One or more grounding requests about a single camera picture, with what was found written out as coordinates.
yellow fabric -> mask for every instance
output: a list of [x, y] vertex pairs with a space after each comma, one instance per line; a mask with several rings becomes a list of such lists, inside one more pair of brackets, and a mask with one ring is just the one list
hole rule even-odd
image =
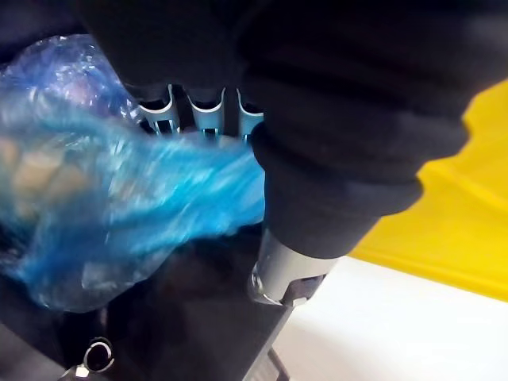
[[476, 97], [465, 120], [466, 148], [427, 164], [424, 197], [352, 255], [508, 302], [508, 82]]

